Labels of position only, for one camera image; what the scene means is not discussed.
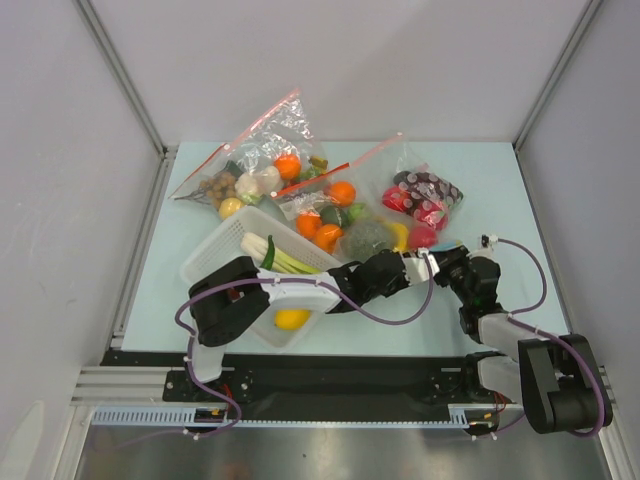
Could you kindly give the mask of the blue zip clear bag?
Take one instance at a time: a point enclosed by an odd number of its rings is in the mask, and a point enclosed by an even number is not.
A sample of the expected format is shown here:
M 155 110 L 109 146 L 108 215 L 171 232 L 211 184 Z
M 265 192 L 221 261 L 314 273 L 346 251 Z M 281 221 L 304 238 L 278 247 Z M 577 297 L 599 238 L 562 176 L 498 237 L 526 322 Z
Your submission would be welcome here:
M 335 256 L 342 260 L 364 262 L 383 250 L 406 253 L 419 248 L 432 248 L 442 242 L 436 232 L 427 226 L 409 228 L 403 223 L 389 222 L 381 217 L 361 217 L 337 240 Z

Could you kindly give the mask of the red fake apple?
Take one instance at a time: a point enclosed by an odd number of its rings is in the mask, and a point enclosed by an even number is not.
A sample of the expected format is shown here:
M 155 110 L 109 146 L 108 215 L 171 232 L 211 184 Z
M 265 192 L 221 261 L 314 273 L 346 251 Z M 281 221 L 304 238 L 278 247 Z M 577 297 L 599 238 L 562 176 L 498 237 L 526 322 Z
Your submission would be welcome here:
M 430 248 L 437 243 L 437 232 L 424 225 L 418 225 L 412 228 L 407 240 L 409 249 Z

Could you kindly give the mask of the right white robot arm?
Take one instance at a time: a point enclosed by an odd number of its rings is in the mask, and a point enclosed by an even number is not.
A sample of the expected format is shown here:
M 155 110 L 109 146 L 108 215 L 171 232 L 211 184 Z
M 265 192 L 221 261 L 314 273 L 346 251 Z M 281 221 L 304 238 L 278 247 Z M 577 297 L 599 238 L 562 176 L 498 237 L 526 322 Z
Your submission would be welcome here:
M 471 252 L 446 245 L 430 250 L 435 282 L 450 288 L 461 303 L 460 325 L 475 342 L 496 350 L 461 376 L 463 393 L 484 401 L 499 383 L 514 376 L 507 397 L 521 404 L 539 434 L 568 432 L 592 437 L 613 420 L 613 407 L 589 341 L 579 334 L 556 335 L 519 320 L 545 298 L 511 312 L 498 301 L 501 267 L 491 245 Z

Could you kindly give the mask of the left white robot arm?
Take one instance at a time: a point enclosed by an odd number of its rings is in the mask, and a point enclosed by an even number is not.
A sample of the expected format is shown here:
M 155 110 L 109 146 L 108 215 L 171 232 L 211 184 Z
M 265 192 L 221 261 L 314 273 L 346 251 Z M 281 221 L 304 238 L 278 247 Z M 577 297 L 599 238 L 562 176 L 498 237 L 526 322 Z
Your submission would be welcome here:
M 197 281 L 184 312 L 193 325 L 187 329 L 187 357 L 191 370 L 185 388 L 199 400 L 214 397 L 220 388 L 226 346 L 241 337 L 266 313 L 307 310 L 313 314 L 357 311 L 378 323 L 388 321 L 363 309 L 378 297 L 388 298 L 411 286 L 428 282 L 437 269 L 424 252 L 384 250 L 365 262 L 351 262 L 316 274 L 281 274 L 258 267 L 248 256 L 237 257 Z

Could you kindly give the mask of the green fake cabbage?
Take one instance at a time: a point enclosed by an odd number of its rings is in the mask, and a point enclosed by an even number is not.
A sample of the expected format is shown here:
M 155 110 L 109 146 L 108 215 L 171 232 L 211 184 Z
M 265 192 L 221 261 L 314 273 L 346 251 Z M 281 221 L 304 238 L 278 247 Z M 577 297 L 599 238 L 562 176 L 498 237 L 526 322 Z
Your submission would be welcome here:
M 367 205 L 362 202 L 355 202 L 346 209 L 346 213 L 349 223 L 352 224 L 367 213 Z

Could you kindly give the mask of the orange fake tangerine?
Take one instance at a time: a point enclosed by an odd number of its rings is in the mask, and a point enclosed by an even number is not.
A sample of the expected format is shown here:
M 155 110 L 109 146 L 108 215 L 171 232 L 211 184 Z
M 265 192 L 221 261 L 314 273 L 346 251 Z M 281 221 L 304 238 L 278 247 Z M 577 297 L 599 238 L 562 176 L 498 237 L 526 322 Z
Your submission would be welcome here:
M 341 208 L 349 207 L 356 199 L 356 188 L 347 181 L 332 183 L 327 189 L 327 195 L 334 205 Z
M 338 240 L 344 235 L 341 227 L 335 224 L 322 225 L 313 236 L 313 243 L 323 251 L 332 254 Z
M 316 213 L 302 213 L 296 217 L 295 226 L 300 235 L 312 239 L 323 223 L 321 217 Z

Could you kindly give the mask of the red spotted fake strawberry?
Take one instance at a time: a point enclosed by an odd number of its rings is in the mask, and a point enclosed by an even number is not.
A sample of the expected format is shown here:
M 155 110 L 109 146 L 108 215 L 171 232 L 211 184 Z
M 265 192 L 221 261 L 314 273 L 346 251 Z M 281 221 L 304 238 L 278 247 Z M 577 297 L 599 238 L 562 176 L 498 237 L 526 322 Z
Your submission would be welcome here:
M 381 202 L 386 208 L 400 213 L 407 213 L 413 205 L 409 192 L 399 186 L 388 188 L 383 193 Z

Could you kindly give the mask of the dark green fake avocado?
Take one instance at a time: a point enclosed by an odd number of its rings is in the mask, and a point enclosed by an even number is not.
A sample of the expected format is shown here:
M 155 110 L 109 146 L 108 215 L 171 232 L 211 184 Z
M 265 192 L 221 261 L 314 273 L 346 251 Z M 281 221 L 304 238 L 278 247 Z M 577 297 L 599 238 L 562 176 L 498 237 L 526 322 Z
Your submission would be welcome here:
M 339 228 L 347 228 L 349 226 L 349 218 L 347 213 L 335 206 L 329 205 L 320 211 L 320 218 L 323 225 L 335 225 Z

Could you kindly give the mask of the red zip bag with oranges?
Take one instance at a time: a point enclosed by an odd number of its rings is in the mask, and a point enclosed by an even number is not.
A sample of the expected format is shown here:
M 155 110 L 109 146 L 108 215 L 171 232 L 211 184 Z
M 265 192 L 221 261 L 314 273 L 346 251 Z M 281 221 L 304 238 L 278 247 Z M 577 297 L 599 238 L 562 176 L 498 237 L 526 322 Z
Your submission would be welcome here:
M 327 189 L 337 181 L 347 181 L 356 188 L 357 196 L 353 203 L 362 202 L 367 205 L 367 213 L 362 217 L 375 217 L 372 207 L 365 202 L 364 193 L 356 185 L 354 169 L 349 163 L 341 164 L 326 173 L 314 177 L 301 177 L 296 183 L 285 187 L 277 193 L 272 193 L 271 198 L 298 233 L 295 226 L 295 220 L 298 215 L 316 213 L 320 216 L 320 211 L 324 207 L 334 205 L 327 195 Z

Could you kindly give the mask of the red zip bag with strawberries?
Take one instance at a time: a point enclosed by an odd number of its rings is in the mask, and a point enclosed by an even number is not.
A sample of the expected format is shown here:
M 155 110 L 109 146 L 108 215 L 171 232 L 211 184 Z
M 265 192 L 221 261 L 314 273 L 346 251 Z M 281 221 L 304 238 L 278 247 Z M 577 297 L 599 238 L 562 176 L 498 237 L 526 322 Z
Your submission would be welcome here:
M 460 188 L 438 175 L 414 152 L 402 133 L 380 142 L 352 166 L 363 193 L 375 207 L 385 215 L 404 215 L 414 224 L 427 226 L 412 217 L 413 210 L 423 200 L 441 203 L 449 213 L 450 222 L 452 213 L 464 199 Z M 383 193 L 392 186 L 409 192 L 413 205 L 407 213 L 396 212 L 382 205 Z

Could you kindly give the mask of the yellow fake lemon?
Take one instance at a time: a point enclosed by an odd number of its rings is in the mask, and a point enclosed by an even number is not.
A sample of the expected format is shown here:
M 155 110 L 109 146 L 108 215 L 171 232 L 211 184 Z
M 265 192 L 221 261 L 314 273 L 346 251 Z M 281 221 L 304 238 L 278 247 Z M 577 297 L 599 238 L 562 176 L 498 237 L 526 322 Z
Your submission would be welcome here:
M 285 331 L 294 331 L 303 327 L 311 316 L 309 310 L 279 310 L 274 316 L 274 324 Z

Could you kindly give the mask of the green fake chili pepper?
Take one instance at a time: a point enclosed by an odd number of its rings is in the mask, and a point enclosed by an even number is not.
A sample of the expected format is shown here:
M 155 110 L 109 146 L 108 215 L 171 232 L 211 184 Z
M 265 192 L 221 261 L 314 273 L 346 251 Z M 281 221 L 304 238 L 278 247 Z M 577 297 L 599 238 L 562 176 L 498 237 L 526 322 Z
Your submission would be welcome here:
M 274 264 L 275 254 L 276 254 L 276 248 L 273 241 L 273 236 L 269 235 L 267 237 L 267 250 L 260 264 L 260 267 L 262 269 L 271 270 Z

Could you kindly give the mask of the white fake green onion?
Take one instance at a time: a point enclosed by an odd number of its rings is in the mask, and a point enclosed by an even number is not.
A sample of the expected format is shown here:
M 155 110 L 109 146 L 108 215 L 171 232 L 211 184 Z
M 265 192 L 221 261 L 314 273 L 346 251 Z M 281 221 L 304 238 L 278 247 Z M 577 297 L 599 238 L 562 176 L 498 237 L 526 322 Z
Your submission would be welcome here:
M 267 250 L 267 239 L 257 234 L 247 232 L 241 240 L 240 248 L 254 260 L 262 262 Z

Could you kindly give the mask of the orange fake orange in bag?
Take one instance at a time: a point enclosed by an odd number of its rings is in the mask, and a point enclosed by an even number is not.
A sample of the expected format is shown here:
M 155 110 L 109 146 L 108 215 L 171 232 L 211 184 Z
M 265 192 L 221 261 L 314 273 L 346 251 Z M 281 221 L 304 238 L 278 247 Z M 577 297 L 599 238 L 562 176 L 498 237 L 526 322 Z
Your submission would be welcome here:
M 280 155 L 274 160 L 273 165 L 284 181 L 294 180 L 301 172 L 300 158 L 294 153 Z

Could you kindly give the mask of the white fake cauliflower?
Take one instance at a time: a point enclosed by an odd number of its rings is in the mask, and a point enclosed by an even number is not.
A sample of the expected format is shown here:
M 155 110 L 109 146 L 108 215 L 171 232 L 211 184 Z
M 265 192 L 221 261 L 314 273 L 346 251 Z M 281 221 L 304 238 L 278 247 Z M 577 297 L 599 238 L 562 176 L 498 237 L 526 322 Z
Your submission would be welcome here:
M 237 196 L 246 203 L 257 203 L 263 196 L 279 192 L 284 182 L 275 166 L 260 171 L 243 173 L 235 183 Z

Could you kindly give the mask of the large crinkled red zip bag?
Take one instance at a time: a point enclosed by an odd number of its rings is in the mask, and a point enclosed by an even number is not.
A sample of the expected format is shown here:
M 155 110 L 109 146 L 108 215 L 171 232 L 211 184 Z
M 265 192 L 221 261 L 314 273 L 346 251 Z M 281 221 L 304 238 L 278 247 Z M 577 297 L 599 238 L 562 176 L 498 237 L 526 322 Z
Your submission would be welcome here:
M 327 163 L 324 149 L 311 131 L 298 88 L 262 114 L 229 146 L 229 157 L 237 161 L 245 173 L 274 166 L 274 160 L 284 153 L 296 154 L 301 161 L 301 172 L 294 180 L 282 179 L 281 190 L 298 180 L 315 162 L 319 162 L 322 169 Z

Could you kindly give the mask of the yellow fake egg fruit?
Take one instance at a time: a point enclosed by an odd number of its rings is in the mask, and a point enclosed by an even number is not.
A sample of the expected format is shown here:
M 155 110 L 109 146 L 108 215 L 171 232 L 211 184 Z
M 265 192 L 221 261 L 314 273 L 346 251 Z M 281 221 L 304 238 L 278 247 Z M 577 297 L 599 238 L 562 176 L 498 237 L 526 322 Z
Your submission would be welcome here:
M 238 198 L 226 198 L 221 202 L 218 209 L 218 214 L 222 220 L 226 220 L 227 218 L 234 215 L 238 210 L 242 209 L 244 206 L 245 203 Z

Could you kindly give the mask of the small bag with brown grapes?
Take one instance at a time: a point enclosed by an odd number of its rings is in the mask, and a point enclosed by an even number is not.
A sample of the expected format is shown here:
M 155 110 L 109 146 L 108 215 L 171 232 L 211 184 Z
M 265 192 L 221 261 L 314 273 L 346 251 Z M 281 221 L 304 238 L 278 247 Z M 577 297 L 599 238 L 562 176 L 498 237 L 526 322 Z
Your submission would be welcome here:
M 224 200 L 236 198 L 236 183 L 245 169 L 232 160 L 230 146 L 218 147 L 169 196 L 174 201 L 190 201 L 220 210 Z

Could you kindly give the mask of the white plastic basket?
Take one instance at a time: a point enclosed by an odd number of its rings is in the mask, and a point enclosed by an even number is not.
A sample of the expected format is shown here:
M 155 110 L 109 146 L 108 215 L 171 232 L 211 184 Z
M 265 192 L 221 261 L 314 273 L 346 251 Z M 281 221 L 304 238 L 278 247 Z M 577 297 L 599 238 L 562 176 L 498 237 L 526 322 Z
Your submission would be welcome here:
M 271 235 L 275 246 L 290 257 L 320 271 L 336 268 L 340 262 L 319 247 L 256 207 L 244 207 L 222 221 L 189 255 L 180 268 L 183 281 L 191 286 L 215 272 L 238 256 L 242 256 L 241 241 L 245 234 L 260 237 Z M 272 313 L 263 314 L 249 329 L 251 334 L 270 351 L 284 353 L 293 348 L 319 321 L 315 313 L 296 331 L 275 326 Z

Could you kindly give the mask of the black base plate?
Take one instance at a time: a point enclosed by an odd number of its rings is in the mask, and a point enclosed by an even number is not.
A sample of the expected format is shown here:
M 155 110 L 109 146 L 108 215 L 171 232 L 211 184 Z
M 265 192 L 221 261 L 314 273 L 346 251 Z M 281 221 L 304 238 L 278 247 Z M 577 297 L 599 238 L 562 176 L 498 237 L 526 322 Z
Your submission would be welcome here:
M 189 406 L 222 406 L 234 418 L 245 407 L 263 412 L 274 407 L 323 405 L 369 411 L 391 404 L 414 411 L 448 404 L 492 404 L 516 407 L 470 424 L 505 427 L 523 418 L 524 410 L 507 392 L 481 386 L 475 369 L 487 354 L 465 357 L 365 357 L 228 354 L 221 376 L 202 383 L 190 379 L 179 353 L 107 352 L 104 367 L 158 367 L 162 401 Z

